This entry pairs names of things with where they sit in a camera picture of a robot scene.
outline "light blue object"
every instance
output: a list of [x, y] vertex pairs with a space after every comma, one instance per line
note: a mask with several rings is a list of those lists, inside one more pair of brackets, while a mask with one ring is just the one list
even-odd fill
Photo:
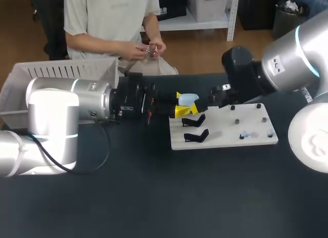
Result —
[[246, 138], [246, 137], [249, 137], [250, 134], [248, 134], [247, 132], [242, 132], [242, 133], [241, 133], [241, 136]]
[[179, 97], [179, 106], [192, 106], [199, 96], [196, 94], [181, 94]]
[[273, 129], [268, 132], [268, 137], [272, 137], [274, 135], [275, 135], [275, 132]]
[[318, 71], [311, 65], [311, 63], [309, 62], [309, 60], [307, 59], [307, 57], [305, 56], [303, 49], [301, 47], [301, 43], [299, 41], [299, 27], [298, 26], [296, 28], [296, 32], [295, 32], [295, 39], [296, 39], [296, 46], [299, 50], [301, 50], [300, 56], [302, 58], [302, 60], [304, 61], [305, 65], [311, 70], [311, 72], [316, 75], [318, 78], [320, 77]]

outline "small object in hand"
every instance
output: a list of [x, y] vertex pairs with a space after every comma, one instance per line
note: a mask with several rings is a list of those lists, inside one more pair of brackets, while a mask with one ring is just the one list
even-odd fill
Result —
[[153, 58], [154, 55], [157, 53], [158, 48], [156, 45], [148, 45], [148, 48], [146, 49], [146, 52], [148, 53], [148, 55]]

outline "white shelf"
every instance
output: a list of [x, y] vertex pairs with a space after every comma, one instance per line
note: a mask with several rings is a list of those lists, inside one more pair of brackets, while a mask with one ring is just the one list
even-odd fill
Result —
[[159, 22], [161, 31], [183, 31], [183, 30], [200, 30], [200, 29], [219, 29], [228, 28], [229, 22], [227, 15], [224, 14], [222, 20], [197, 22], [190, 11], [187, 9], [187, 15], [173, 19], [166, 19]]
[[222, 20], [208, 21], [208, 22], [197, 22], [190, 11], [187, 9], [187, 15], [162, 20], [159, 22], [160, 31], [183, 31], [183, 30], [203, 30], [203, 29], [221, 29], [227, 28], [228, 35], [227, 41], [232, 41], [234, 38], [236, 16], [238, 9], [239, 0], [231, 0], [231, 8], [228, 14], [224, 14]]

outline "white t-shirt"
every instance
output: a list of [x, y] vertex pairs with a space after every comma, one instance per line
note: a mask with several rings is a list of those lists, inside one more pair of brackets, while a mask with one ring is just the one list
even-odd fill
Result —
[[[139, 41], [144, 17], [160, 14], [158, 0], [65, 0], [65, 31], [109, 41]], [[104, 58], [68, 48], [71, 59]]]

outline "storage box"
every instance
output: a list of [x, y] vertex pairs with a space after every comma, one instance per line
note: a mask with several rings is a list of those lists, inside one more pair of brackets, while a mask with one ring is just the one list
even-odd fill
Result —
[[118, 83], [117, 58], [59, 60], [18, 63], [9, 74], [0, 93], [0, 118], [11, 129], [28, 127], [25, 93], [30, 81], [37, 77], [105, 80]]
[[221, 20], [228, 0], [188, 0], [188, 8], [197, 22]]

